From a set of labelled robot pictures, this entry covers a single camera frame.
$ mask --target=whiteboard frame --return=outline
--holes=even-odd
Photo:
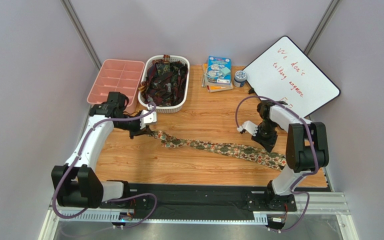
[[[323,105],[321,105],[320,107],[318,107],[317,109],[315,109],[314,111],[312,111],[311,113],[307,114],[306,116],[303,116],[303,117],[308,117],[309,115],[313,114],[314,112],[316,112],[318,109],[322,108],[323,106],[327,105],[328,103],[330,103],[331,101],[333,101],[334,99],[338,98],[340,96],[340,94],[342,93],[342,90],[331,80],[331,78],[329,78],[324,71],[322,71],[318,65],[316,65],[316,63],[314,63],[314,61],[312,61],[308,55],[305,54],[305,52],[299,47],[297,46],[297,44],[287,35],[284,35],[284,36],[281,36],[278,40],[276,40],[272,45],[270,45],[270,47],[268,47],[266,50],[264,50],[264,52],[262,52],[258,57],[256,57],[252,62],[250,62],[247,66],[244,67],[244,71],[246,71],[247,67],[250,66],[251,64],[253,64],[257,59],[259,59],[263,54],[265,54],[271,47],[273,47],[279,40],[281,40],[282,38],[285,38],[287,37],[293,44],[294,46],[300,50],[300,52],[332,83],[332,85],[334,85],[334,87],[336,87],[338,89],[338,95],[331,98],[329,101],[327,101],[326,103],[324,103]],[[252,90],[254,90],[254,87],[251,85],[251,83],[248,82],[247,80],[247,83],[248,85],[251,87]]]

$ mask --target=metal floor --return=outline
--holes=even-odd
[[[296,215],[289,215],[285,227],[295,223]],[[106,222],[60,221],[54,240],[68,240],[60,229],[69,235],[85,235],[110,227]],[[82,237],[84,240],[342,240],[341,230],[335,215],[306,215],[291,232],[277,234],[265,226],[246,224],[177,224],[143,223],[132,229],[110,229]]]

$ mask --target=white basket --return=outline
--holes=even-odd
[[[149,60],[146,62],[146,65],[144,67],[144,73],[143,73],[143,76],[141,77],[141,82],[146,81],[146,77],[148,75],[148,69],[152,65],[152,61],[158,60],[158,59],[164,59],[164,55],[153,56],[153,57],[149,58]],[[178,111],[180,111],[180,109],[182,109],[183,104],[186,102],[186,96],[188,95],[189,73],[191,72],[191,65],[189,64],[189,61],[182,56],[170,55],[170,62],[171,63],[177,62],[177,61],[180,61],[182,64],[187,65],[186,87],[184,88],[183,101],[181,101],[181,103],[176,105],[176,106],[157,106],[156,107],[157,113],[163,113],[163,114],[177,113]],[[145,100],[143,99],[142,94],[140,92],[139,92],[137,97],[138,97],[139,103],[141,105],[143,105],[144,107],[147,107]]]

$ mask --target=blue book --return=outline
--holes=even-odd
[[[229,58],[209,56],[208,67],[205,72],[206,85],[230,86],[232,84],[231,70]]]

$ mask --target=handwritten red text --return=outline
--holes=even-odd
[[[300,68],[299,68],[298,63],[299,63],[298,61],[293,62],[293,63],[291,63],[291,66],[292,66],[292,68],[293,68],[297,73],[300,73],[300,72],[301,72],[301,75],[303,76],[303,75],[305,75],[306,73],[305,73],[305,71],[304,71],[303,69],[300,69]]]
[[[284,80],[287,78],[287,75],[285,75],[285,72],[284,72],[284,69],[282,68],[282,66],[278,66],[278,63],[275,62],[273,64],[273,66],[276,68],[276,70],[278,71],[279,75],[281,75],[283,78],[281,78],[281,80]]]
[[[282,48],[280,48],[279,50],[278,50],[278,53],[279,54],[288,54],[288,52],[286,52],[284,49],[282,49]]]
[[[297,85],[295,85],[292,81],[290,81],[289,84],[292,86],[290,89],[291,91],[295,90],[300,95],[300,97],[303,97],[303,92],[300,91],[300,88],[298,88]]]

